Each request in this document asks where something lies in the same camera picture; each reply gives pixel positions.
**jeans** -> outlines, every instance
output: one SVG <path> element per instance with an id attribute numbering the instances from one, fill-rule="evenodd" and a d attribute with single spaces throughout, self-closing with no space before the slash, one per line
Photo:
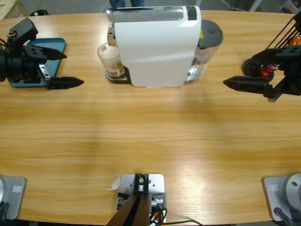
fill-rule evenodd
<path id="1" fill-rule="evenodd" d="M 126 6 L 126 3 L 124 0 L 111 0 L 113 3 L 112 7 L 116 8 L 124 8 Z M 132 7 L 143 7 L 144 6 L 144 0 L 131 0 Z"/>

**coffee machine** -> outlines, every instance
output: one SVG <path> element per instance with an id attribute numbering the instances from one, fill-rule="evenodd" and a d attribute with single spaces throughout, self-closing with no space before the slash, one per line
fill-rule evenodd
<path id="1" fill-rule="evenodd" d="M 139 87 L 180 87 L 187 80 L 201 31 L 197 6 L 106 11 L 108 44 L 117 46 L 125 73 L 107 79 Z"/>

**cable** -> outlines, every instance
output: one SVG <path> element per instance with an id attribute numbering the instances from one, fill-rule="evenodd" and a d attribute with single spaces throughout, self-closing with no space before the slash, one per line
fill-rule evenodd
<path id="1" fill-rule="evenodd" d="M 175 221 L 175 222 L 168 222 L 168 223 L 158 223 L 157 225 L 177 225 L 177 224 L 184 224 L 184 223 L 188 223 L 188 222 L 192 222 L 195 223 L 197 225 L 203 226 L 201 223 L 197 222 L 196 220 L 184 220 L 184 221 Z"/>
<path id="2" fill-rule="evenodd" d="M 0 43 L 0 46 L 5 46 L 5 47 L 7 47 L 8 45 L 7 45 L 7 43 L 3 40 L 3 39 L 0 39 L 0 41 L 2 41 L 3 42 L 3 44 L 2 43 Z"/>
<path id="3" fill-rule="evenodd" d="M 103 12 L 103 9 L 107 6 L 107 4 L 109 3 L 109 0 L 107 0 L 107 2 L 105 3 L 105 5 L 101 8 L 100 12 Z"/>
<path id="4" fill-rule="evenodd" d="M 155 216 L 155 213 L 153 213 L 150 216 L 150 220 L 152 219 L 152 217 L 155 217 L 154 220 L 150 221 L 150 225 L 152 223 L 156 223 L 156 219 L 160 219 L 160 221 L 158 223 L 155 224 L 155 226 L 160 226 L 160 225 L 177 225 L 177 224 L 184 224 L 184 223 L 195 223 L 197 225 L 203 226 L 201 223 L 197 222 L 196 220 L 184 220 L 184 221 L 175 221 L 175 222 L 168 222 L 168 223 L 164 223 L 164 219 L 166 218 L 167 215 L 167 208 L 162 208 L 159 209 L 157 212 L 159 212 L 159 214 L 161 215 L 160 217 L 157 215 Z"/>
<path id="5" fill-rule="evenodd" d="M 236 9 L 238 11 L 245 12 L 245 10 L 229 6 L 229 4 L 227 2 L 225 2 L 224 0 L 221 0 L 221 2 L 224 3 L 226 6 L 228 6 L 229 9 Z"/>
<path id="6" fill-rule="evenodd" d="M 112 2 L 112 0 L 109 0 L 110 1 L 110 4 L 111 4 L 111 6 L 113 7 L 113 8 L 117 8 L 116 6 L 115 6 L 115 4 Z"/>
<path id="7" fill-rule="evenodd" d="M 4 43 L 4 45 L 6 45 L 6 42 L 3 39 L 0 39 L 0 41 L 2 41 Z"/>
<path id="8" fill-rule="evenodd" d="M 238 0 L 238 1 L 237 1 L 236 5 L 235 5 L 235 7 L 234 7 L 234 9 L 233 9 L 233 11 L 235 11 L 235 9 L 237 8 L 237 6 L 239 5 L 240 2 L 241 2 L 241 0 Z"/>

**wooden table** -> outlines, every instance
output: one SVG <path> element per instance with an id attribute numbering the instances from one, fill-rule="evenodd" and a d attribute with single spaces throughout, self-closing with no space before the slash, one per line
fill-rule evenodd
<path id="1" fill-rule="evenodd" d="M 105 14 L 32 17 L 38 38 L 67 41 L 59 76 L 85 83 L 52 91 L 0 83 L 0 174 L 28 180 L 20 219 L 104 225 L 117 177 L 162 173 L 168 221 L 270 220 L 261 180 L 301 171 L 301 98 L 269 103 L 222 81 L 242 74 L 291 16 L 203 12 L 224 42 L 199 81 L 168 89 L 106 80 L 96 54 Z M 1 38 L 20 20 L 0 21 Z"/>

